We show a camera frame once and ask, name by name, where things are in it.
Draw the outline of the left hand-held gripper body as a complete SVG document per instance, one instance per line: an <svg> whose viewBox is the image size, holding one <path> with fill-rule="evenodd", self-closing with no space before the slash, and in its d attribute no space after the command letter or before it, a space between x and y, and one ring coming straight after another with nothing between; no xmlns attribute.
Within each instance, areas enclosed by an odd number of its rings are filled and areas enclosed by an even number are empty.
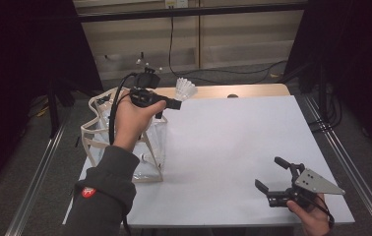
<svg viewBox="0 0 372 236"><path fill-rule="evenodd" d="M150 68L149 63L143 59L138 59L136 64L143 68L144 71L135 75L134 85L130 89L132 102L142 108L161 100L169 103L170 99L168 97L154 92L160 82L160 77L155 73L155 69Z"/></svg>

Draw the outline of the white wall socket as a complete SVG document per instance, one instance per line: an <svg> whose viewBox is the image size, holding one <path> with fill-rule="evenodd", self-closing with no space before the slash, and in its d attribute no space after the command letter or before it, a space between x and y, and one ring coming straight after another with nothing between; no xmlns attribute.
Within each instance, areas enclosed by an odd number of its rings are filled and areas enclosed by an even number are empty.
<svg viewBox="0 0 372 236"><path fill-rule="evenodd" d="M188 8L188 0L164 0L166 9Z"/></svg>

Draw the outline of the person's left hand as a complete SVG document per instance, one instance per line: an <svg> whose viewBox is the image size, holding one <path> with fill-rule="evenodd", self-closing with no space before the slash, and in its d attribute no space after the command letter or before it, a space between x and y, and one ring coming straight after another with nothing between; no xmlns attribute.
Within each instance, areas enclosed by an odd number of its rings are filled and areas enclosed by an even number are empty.
<svg viewBox="0 0 372 236"><path fill-rule="evenodd" d="M166 102L161 100L141 108L132 103L129 95L124 94L116 111L116 135L113 144L132 152L138 138L148 129L152 118L163 111L165 106Z"/></svg>

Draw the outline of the clear plastic bag beige trim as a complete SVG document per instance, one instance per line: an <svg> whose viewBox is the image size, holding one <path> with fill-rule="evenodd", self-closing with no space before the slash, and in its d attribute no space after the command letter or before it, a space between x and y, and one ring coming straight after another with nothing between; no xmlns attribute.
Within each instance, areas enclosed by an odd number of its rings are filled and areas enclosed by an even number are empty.
<svg viewBox="0 0 372 236"><path fill-rule="evenodd" d="M108 125L111 105L116 94L116 88L112 88L98 96L94 96L88 102L89 109L95 117L81 126L81 140L87 154L81 178L87 175L87 170L96 167L104 154L104 149L110 145L108 137ZM140 160L142 153L151 153L155 163L142 162L133 174L134 183L161 182L165 162L165 138L167 119L153 118L149 128L136 142L134 154Z"/></svg>

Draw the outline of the black curtain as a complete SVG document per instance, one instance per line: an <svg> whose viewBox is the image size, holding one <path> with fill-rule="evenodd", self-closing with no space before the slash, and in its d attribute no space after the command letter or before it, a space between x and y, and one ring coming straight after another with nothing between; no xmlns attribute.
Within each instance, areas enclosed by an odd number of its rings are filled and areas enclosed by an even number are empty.
<svg viewBox="0 0 372 236"><path fill-rule="evenodd" d="M284 74L303 92L325 76L372 136L372 0L307 0Z"/></svg>
<svg viewBox="0 0 372 236"><path fill-rule="evenodd" d="M32 100L65 106L102 89L74 0L0 0L0 170L29 121Z"/></svg>

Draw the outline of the white table sheet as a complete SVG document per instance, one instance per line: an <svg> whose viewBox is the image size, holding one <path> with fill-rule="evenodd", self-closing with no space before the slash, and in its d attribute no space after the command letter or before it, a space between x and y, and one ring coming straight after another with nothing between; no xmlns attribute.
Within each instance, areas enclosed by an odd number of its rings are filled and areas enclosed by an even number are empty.
<svg viewBox="0 0 372 236"><path fill-rule="evenodd" d="M137 184L128 222L139 228L285 226L297 217L271 207L254 183L290 185L279 156L334 178L291 95L189 99L166 110L163 179Z"/></svg>

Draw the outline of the aluminium floor rail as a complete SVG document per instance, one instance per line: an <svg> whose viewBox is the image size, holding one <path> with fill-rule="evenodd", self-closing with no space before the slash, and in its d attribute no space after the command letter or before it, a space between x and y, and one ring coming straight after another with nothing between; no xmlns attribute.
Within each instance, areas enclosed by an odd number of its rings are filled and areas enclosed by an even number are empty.
<svg viewBox="0 0 372 236"><path fill-rule="evenodd" d="M320 131L328 140L328 143L336 154L347 177L350 179L357 194L365 204L365 207L372 217L372 190L355 166L354 162L344 148L334 129L330 125L325 123L325 119L320 114L319 105L317 104L315 99L312 96L305 96L304 100L314 118L319 121Z"/></svg>
<svg viewBox="0 0 372 236"><path fill-rule="evenodd" d="M66 107L63 111L63 114L59 115L60 125L58 126L54 136L49 139L40 163L31 179L31 183L27 188L18 209L16 210L11 223L9 224L5 236L22 236L28 219L31 215L31 211L35 204L36 198L44 182L46 173L49 169L53 157L55 156L55 152L58 149L64 131L69 122L72 110L73 107Z"/></svg>

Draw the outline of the black stand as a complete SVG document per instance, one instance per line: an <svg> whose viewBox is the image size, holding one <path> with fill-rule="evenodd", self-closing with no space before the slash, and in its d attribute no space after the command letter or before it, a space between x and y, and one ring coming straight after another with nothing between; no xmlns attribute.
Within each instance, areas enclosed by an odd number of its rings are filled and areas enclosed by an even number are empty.
<svg viewBox="0 0 372 236"><path fill-rule="evenodd" d="M311 92L314 86L318 87L319 111L322 116L327 113L327 78L325 68L320 62L307 63L299 76L299 89L302 93Z"/></svg>
<svg viewBox="0 0 372 236"><path fill-rule="evenodd" d="M67 79L51 79L48 82L47 98L51 123L50 138L54 138L60 128L57 101L60 101L64 107L73 106L75 98L71 91L71 82Z"/></svg>

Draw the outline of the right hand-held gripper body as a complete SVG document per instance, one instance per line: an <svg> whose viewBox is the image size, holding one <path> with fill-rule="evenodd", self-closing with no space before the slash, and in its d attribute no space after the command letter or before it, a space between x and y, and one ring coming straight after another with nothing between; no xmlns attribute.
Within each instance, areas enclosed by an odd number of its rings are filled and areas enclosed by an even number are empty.
<svg viewBox="0 0 372 236"><path fill-rule="evenodd" d="M345 190L327 180L303 163L290 163L291 186L284 191L270 191L266 194L270 207L286 207L287 201L294 201L302 208L315 204L319 194L344 195Z"/></svg>

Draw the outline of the white feather shuttlecock blue band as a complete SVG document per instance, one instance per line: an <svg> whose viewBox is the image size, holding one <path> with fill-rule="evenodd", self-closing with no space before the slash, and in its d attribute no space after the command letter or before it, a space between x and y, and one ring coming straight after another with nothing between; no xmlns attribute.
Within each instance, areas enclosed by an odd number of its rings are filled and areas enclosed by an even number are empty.
<svg viewBox="0 0 372 236"><path fill-rule="evenodd" d="M178 78L175 88L175 99L185 101L198 92L196 86L185 78Z"/></svg>

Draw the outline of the person's right hand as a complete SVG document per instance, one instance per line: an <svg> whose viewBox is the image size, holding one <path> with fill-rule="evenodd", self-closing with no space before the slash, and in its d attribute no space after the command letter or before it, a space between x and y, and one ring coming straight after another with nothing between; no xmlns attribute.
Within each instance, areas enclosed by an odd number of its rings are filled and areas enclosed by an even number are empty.
<svg viewBox="0 0 372 236"><path fill-rule="evenodd" d="M315 203L318 206L312 206L310 209L304 209L294 201L286 203L301 221L305 236L328 236L331 233L329 216L325 213L325 197L319 194Z"/></svg>

